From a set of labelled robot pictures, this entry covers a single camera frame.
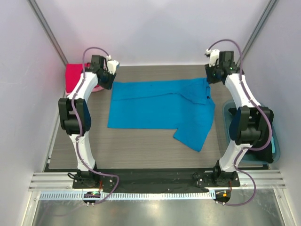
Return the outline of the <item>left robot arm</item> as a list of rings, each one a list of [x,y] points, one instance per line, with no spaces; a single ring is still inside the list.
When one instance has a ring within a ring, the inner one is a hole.
[[[58,101],[60,124],[72,141],[77,157],[77,172],[71,176],[76,184],[95,188],[100,175],[89,142],[92,121],[87,101],[96,86],[110,90],[119,62],[110,55],[93,55],[91,62],[82,65],[82,71],[73,91]]]

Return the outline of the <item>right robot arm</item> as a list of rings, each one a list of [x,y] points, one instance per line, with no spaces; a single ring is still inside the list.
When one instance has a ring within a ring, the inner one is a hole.
[[[208,178],[216,186],[229,186],[238,181],[237,167],[248,150],[260,151],[271,141],[271,110],[262,107],[250,91],[241,67],[234,62],[232,51],[207,49],[209,63],[205,65],[210,84],[222,82],[230,91],[236,113],[232,118],[230,143]]]

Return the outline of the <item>folded pink t-shirt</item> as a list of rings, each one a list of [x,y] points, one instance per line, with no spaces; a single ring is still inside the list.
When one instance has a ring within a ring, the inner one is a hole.
[[[98,92],[98,91],[101,91],[101,90],[103,90],[103,87],[97,85],[97,86],[95,86],[95,87],[93,88],[92,92]],[[70,94],[70,92],[65,91],[65,95],[66,95],[66,96],[69,95],[69,94]]]

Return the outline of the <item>teal plastic bin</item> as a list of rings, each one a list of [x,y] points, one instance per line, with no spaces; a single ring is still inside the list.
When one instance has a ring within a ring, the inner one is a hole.
[[[224,130],[225,130],[225,136],[226,136],[227,144],[230,143],[229,127],[230,127],[230,123],[231,123],[232,118],[233,118],[233,114],[229,111],[229,109],[231,109],[231,108],[236,109],[235,103],[232,99],[226,101],[222,106],[223,123],[224,123]],[[271,144],[272,144],[272,151],[271,151],[272,159],[273,159],[273,162],[275,163],[280,158],[280,147],[279,147],[279,144],[278,144],[277,135],[276,135],[276,132],[274,130],[273,124],[272,124]],[[244,155],[244,157],[242,158],[242,160],[240,162],[256,164],[256,165],[268,164],[268,162],[262,161],[258,157],[256,157],[254,155],[254,153],[249,153],[249,152],[247,152]]]

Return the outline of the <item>folded red t-shirt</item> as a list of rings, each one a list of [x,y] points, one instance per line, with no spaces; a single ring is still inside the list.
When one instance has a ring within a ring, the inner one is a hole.
[[[82,64],[67,64],[65,68],[65,93],[69,95],[79,82]]]

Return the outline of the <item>light blue t-shirt in bin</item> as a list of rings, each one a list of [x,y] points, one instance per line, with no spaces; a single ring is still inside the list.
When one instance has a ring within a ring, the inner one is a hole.
[[[272,146],[272,153],[273,154],[276,154],[276,141],[275,141],[275,139],[274,139],[274,137],[271,137],[271,146]]]

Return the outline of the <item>black t-shirt in bin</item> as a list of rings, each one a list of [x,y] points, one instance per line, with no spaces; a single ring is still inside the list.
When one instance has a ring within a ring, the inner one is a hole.
[[[268,107],[260,106],[263,113],[260,113],[255,107],[241,106],[239,108],[231,108],[229,111],[233,114],[232,121],[229,127],[230,140],[236,145],[251,145],[256,150],[248,149],[247,152],[254,153],[262,161],[273,163],[272,159],[272,146],[271,141],[266,145],[269,135],[272,135],[272,131],[269,131],[268,124],[264,118],[266,116],[272,124],[274,113]]]

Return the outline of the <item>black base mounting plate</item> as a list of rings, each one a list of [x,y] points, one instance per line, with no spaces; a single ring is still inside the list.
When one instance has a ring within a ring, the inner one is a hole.
[[[96,192],[96,194],[107,193],[130,193],[130,194],[185,194],[185,193],[207,193],[215,191],[215,199],[227,202],[230,199],[232,188],[240,187],[240,181],[229,186],[216,186],[208,178],[213,169],[174,168],[174,169],[117,169],[115,173],[108,174],[107,171],[98,173],[100,181],[98,184],[87,186],[76,184],[68,173],[67,176],[73,180],[74,189],[82,189],[84,192]],[[98,203],[106,201],[108,196],[99,201],[84,201],[85,203]]]

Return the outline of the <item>aluminium frame post left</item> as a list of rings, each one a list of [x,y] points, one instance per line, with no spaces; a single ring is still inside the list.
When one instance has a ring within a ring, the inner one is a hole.
[[[64,65],[68,64],[68,60],[61,48],[61,46],[59,45],[54,33],[52,32],[52,29],[50,28],[45,16],[43,15],[40,7],[38,6],[36,0],[27,0],[27,2],[29,3],[33,13],[35,14],[36,18],[38,19],[42,29],[44,30],[45,34],[47,35],[48,39],[50,40],[52,46],[54,47],[56,53],[58,54],[58,56],[60,57],[62,63]]]

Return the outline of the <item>aluminium frame post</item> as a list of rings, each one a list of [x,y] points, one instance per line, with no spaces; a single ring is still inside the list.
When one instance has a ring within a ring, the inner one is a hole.
[[[272,14],[273,10],[275,9],[276,5],[278,4],[279,0],[269,0],[264,11],[262,12],[255,28],[253,29],[247,43],[245,44],[242,50],[242,57],[239,58],[239,62],[244,60],[248,52],[250,51],[252,45],[255,43],[256,39],[259,37],[262,29],[264,28],[268,18]]]
[[[29,3],[33,13],[35,14],[36,18],[38,19],[42,29],[44,30],[45,34],[47,35],[48,39],[50,40],[52,46],[54,47],[56,53],[58,54],[58,56],[60,57],[62,63],[64,65],[68,64],[68,60],[61,48],[61,46],[59,45],[54,33],[52,32],[52,29],[50,28],[45,16],[43,15],[40,7],[38,6],[36,0],[27,0],[27,2]]]

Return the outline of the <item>aluminium frame post right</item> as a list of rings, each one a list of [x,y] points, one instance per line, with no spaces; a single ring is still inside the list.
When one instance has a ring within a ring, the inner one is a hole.
[[[256,39],[259,37],[262,29],[264,28],[268,18],[272,14],[273,10],[275,9],[276,5],[278,4],[279,0],[269,0],[264,11],[262,12],[255,28],[253,29],[247,43],[245,44],[242,50],[242,57],[239,58],[239,62],[244,60],[248,52],[250,51],[252,45],[255,43]]]

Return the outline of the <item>aluminium front rail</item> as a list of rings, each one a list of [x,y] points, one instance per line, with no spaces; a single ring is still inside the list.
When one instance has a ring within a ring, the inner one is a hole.
[[[248,170],[258,189],[284,189],[284,179],[279,170]],[[68,191],[72,189],[73,180],[66,172],[35,172],[31,178],[29,191]]]

